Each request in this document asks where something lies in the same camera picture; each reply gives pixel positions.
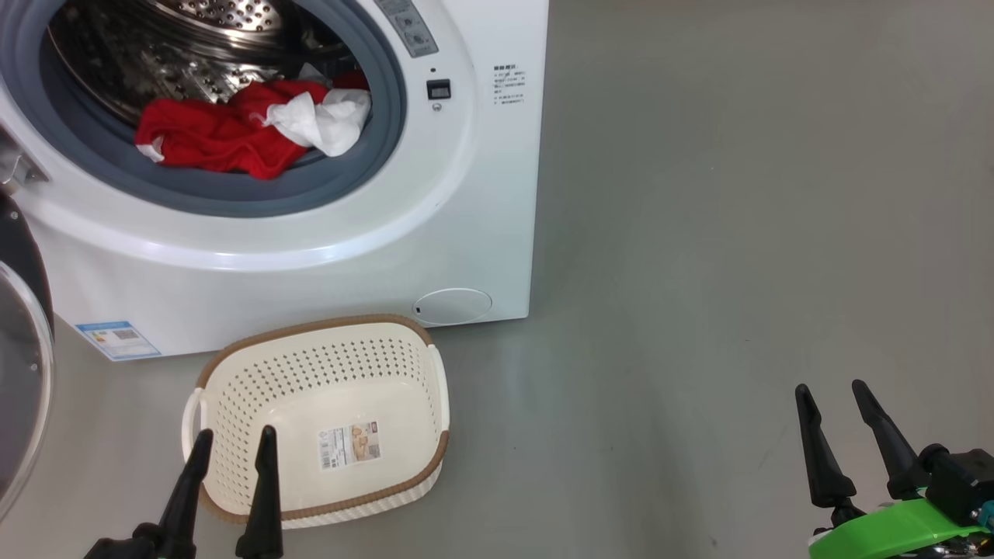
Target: basket handle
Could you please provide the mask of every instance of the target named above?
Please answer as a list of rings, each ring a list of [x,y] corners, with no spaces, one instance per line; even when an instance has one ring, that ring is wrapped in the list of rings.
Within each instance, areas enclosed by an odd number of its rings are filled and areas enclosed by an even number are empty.
[[[193,441],[197,438],[197,434],[207,429],[207,402],[201,398],[201,393],[203,392],[203,388],[195,388],[193,394],[190,395],[190,399],[187,400],[186,408],[183,409],[183,425],[180,428],[183,460],[186,460],[190,456],[190,451],[193,449]],[[195,433],[192,425],[193,413],[198,407],[200,408],[200,429]]]
[[[441,408],[441,429],[448,431],[448,383],[445,381],[445,366],[441,362],[441,353],[432,343],[428,346],[428,353],[431,355],[431,364],[434,365],[436,381],[438,383],[438,407]]]

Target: stainless steel drum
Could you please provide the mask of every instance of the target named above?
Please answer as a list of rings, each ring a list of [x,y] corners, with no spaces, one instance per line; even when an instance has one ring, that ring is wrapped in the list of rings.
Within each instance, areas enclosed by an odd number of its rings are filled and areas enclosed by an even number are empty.
[[[70,0],[49,36],[69,72],[129,123],[156,98],[226,102],[253,81],[356,69],[327,26],[289,0]]]

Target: brown rim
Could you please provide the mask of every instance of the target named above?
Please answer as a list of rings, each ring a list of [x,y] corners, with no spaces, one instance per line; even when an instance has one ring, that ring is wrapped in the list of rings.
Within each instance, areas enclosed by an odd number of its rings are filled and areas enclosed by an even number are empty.
[[[431,336],[428,335],[427,330],[421,327],[420,324],[414,322],[410,318],[404,316],[399,316],[396,314],[367,314],[363,316],[350,316],[347,318],[333,318],[331,320],[321,320],[318,322],[310,322],[307,324],[300,324],[299,326],[290,326],[287,328],[280,328],[278,330],[273,330],[272,332],[266,332],[264,334],[259,334],[256,336],[248,337],[244,340],[237,341],[228,347],[222,349],[211,362],[204,367],[204,372],[200,375],[200,379],[197,381],[197,386],[199,388],[207,388],[207,381],[210,380],[211,375],[214,374],[215,369],[222,361],[227,359],[230,355],[245,349],[246,347],[257,345],[266,341],[272,341],[279,338],[285,338],[288,336],[293,336],[296,334],[302,334],[304,332],[312,332],[314,330],[323,330],[326,328],[337,328],[341,326],[353,326],[356,324],[369,324],[373,322],[392,322],[394,324],[400,324],[406,326],[417,333],[424,345],[431,345]],[[417,487],[428,479],[431,474],[438,469],[441,465],[442,458],[445,456],[445,449],[448,447],[448,431],[443,431],[438,437],[438,447],[435,448],[434,456],[431,457],[431,461],[428,465],[424,467],[417,475],[408,479],[407,481],[398,483],[387,487],[386,489],[381,489],[372,493],[366,493],[365,495],[360,495],[358,497],[353,497],[350,499],[340,500],[337,502],[332,502],[329,504],[322,504],[320,506],[312,506],[309,508],[299,508],[297,510],[284,510],[281,514],[283,520],[297,520],[300,518],[308,518],[310,516],[320,516],[321,514],[328,514],[330,512],[337,512],[339,510],[345,510],[347,508],[352,508],[354,506],[361,506],[364,504],[369,504],[371,502],[378,501],[382,498],[387,498],[398,493],[403,493],[404,491],[410,490]],[[249,516],[247,514],[234,514],[228,512],[221,508],[211,496],[207,493],[207,489],[203,484],[200,486],[200,501],[201,503],[210,510],[215,516],[225,520],[227,522],[233,522],[236,524],[245,524],[249,521]]]

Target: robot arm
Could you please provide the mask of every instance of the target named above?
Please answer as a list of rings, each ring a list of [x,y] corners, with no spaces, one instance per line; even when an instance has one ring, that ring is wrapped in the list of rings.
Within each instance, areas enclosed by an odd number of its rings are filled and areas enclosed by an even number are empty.
[[[896,502],[865,513],[853,505],[844,476],[821,430],[821,414],[807,386],[794,393],[811,503],[832,508],[832,528],[815,531],[812,559],[943,559],[994,554],[994,457],[976,449],[954,455],[932,445],[916,456],[870,392],[853,382],[860,414],[874,432]]]
[[[201,431],[197,436],[158,524],[139,524],[128,539],[102,538],[83,559],[195,559],[197,546],[193,543],[193,531],[197,500],[201,482],[207,475],[213,443],[211,430]],[[255,456],[258,481],[248,526],[245,535],[239,538],[235,552],[243,559],[279,559],[283,556],[276,458],[276,430],[265,426]]]

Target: laundry basket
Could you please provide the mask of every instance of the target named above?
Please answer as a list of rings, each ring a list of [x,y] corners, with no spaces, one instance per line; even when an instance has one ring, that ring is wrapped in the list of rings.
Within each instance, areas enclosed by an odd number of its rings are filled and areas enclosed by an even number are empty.
[[[194,416],[199,411],[199,421]],[[276,428],[283,528],[362,518],[423,497],[448,443],[448,391],[428,333],[401,316],[327,320],[225,348],[183,413],[183,455],[214,448],[201,503],[249,519],[259,433]]]

